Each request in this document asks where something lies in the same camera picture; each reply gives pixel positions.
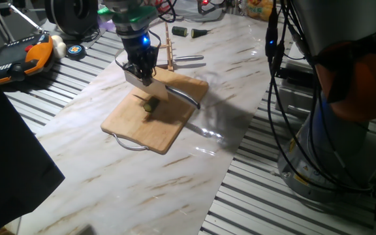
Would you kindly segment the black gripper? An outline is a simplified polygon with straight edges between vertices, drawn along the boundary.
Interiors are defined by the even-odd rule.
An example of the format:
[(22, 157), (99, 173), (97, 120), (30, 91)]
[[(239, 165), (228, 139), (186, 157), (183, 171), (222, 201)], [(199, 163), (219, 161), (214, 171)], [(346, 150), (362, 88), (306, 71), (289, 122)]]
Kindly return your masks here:
[(127, 71), (141, 78), (144, 86), (149, 86), (152, 83), (159, 48), (151, 44), (149, 33), (124, 39), (124, 48), (129, 61)]

